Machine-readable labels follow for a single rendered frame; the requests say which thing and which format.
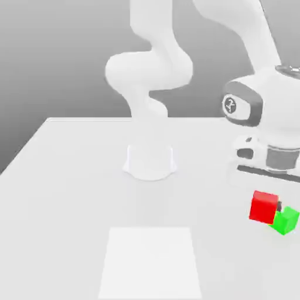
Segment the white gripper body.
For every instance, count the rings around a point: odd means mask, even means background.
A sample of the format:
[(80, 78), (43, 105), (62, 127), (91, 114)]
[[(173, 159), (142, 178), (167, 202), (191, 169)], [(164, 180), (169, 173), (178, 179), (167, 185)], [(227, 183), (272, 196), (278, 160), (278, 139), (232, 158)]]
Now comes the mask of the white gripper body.
[(269, 171), (232, 163), (228, 166), (228, 183), (243, 191), (272, 194), (300, 194), (300, 178), (295, 175)]

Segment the small red cube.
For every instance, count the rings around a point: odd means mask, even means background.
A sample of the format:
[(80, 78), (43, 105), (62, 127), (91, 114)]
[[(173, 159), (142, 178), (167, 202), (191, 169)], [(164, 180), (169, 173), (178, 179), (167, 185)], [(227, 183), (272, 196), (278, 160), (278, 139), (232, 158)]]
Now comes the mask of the small red cube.
[(278, 195), (255, 190), (251, 200), (249, 219), (265, 224), (273, 224), (278, 201)]

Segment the small green cube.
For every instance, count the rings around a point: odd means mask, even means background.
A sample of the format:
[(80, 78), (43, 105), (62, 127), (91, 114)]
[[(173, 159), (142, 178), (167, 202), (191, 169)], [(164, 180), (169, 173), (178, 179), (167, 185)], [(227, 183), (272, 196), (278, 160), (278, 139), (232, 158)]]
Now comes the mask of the small green cube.
[(273, 224), (269, 226), (282, 235), (286, 235), (296, 228), (300, 212), (287, 206), (283, 211), (276, 212)]

